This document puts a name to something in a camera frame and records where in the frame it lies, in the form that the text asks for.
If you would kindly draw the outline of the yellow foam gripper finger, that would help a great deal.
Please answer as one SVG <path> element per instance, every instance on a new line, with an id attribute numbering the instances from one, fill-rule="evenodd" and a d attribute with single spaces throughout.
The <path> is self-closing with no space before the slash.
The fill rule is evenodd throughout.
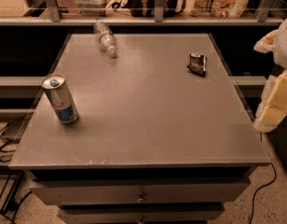
<path id="1" fill-rule="evenodd" d="M 260 133 L 274 130 L 287 115 L 287 71 L 266 81 L 253 127 Z"/>
<path id="2" fill-rule="evenodd" d="M 256 42 L 253 49 L 261 53 L 276 51 L 276 38 L 278 30 L 273 30 Z"/>

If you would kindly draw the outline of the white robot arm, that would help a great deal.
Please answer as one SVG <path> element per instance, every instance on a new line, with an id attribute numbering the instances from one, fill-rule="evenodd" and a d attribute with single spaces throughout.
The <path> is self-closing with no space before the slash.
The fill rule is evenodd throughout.
<path id="1" fill-rule="evenodd" d="M 260 133 L 274 130 L 287 115 L 287 18 L 277 30 L 262 37 L 253 47 L 262 53 L 273 52 L 274 64 L 284 71 L 270 75 L 264 86 L 253 127 Z"/>

